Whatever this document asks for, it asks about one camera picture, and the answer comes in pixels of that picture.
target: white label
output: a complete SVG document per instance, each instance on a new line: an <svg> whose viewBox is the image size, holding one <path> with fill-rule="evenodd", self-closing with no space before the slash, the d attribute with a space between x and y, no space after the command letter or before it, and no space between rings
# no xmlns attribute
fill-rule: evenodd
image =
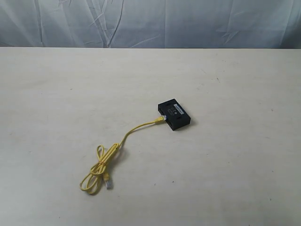
<svg viewBox="0 0 301 226"><path fill-rule="evenodd" d="M183 110L177 104L175 104L174 107L178 110L180 114L184 114Z"/></svg>

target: gray backdrop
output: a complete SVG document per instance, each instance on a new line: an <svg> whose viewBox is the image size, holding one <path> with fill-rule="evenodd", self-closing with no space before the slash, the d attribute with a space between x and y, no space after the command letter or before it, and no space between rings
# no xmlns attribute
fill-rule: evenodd
<svg viewBox="0 0 301 226"><path fill-rule="evenodd" d="M0 46L298 48L301 0L0 0Z"/></svg>

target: white tabletop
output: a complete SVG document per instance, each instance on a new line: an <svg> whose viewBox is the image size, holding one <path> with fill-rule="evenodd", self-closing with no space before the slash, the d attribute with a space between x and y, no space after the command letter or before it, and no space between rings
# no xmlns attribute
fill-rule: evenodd
<svg viewBox="0 0 301 226"><path fill-rule="evenodd" d="M301 222L301 50L0 48L1 225ZM79 183L131 134L113 190Z"/></svg>

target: yellow cable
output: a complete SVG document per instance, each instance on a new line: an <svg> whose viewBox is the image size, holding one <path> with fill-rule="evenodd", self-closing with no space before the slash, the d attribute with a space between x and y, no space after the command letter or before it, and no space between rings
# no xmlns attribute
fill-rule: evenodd
<svg viewBox="0 0 301 226"><path fill-rule="evenodd" d="M146 126L155 124L159 121L163 121L164 117L161 116L154 121L150 121L144 124L141 124L139 126L136 126L135 128L132 128L130 131L128 131L125 136L123 137L120 144L114 143L106 152L104 151L104 146L99 145L96 149L96 154L98 158L98 163L96 163L94 166L92 166L90 172L88 175L85 176L85 178L81 181L80 188L82 191L87 192L88 194L94 195L97 194L100 190L101 180L103 179L105 182L109 181L110 177L108 172L106 171L107 165L110 163L110 161L113 159L117 151L120 149L120 147L124 144L126 138L128 135L130 135L134 130Z"/></svg>

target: table surface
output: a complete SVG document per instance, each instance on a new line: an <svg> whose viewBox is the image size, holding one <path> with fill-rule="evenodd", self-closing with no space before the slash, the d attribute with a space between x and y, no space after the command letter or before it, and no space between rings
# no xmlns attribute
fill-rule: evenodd
<svg viewBox="0 0 301 226"><path fill-rule="evenodd" d="M301 222L301 50L0 48L3 225ZM95 196L79 183L175 98L191 125L130 135Z"/></svg>

